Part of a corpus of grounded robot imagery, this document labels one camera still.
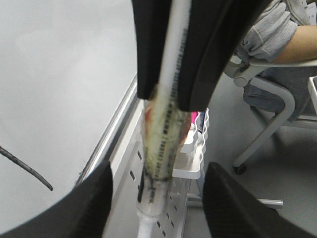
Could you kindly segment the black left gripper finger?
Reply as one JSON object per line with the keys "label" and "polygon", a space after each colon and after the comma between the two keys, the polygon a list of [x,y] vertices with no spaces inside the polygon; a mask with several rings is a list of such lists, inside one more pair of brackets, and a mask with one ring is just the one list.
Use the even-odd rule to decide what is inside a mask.
{"label": "black left gripper finger", "polygon": [[268,0],[194,0],[179,74],[182,111],[205,109],[237,45]]}
{"label": "black left gripper finger", "polygon": [[113,193],[109,161],[97,168],[67,196],[2,238],[101,238]]}
{"label": "black left gripper finger", "polygon": [[159,81],[170,0],[132,1],[137,45],[137,95],[148,100]]}
{"label": "black left gripper finger", "polygon": [[218,163],[210,162],[203,209],[213,238],[312,238],[258,201]]}

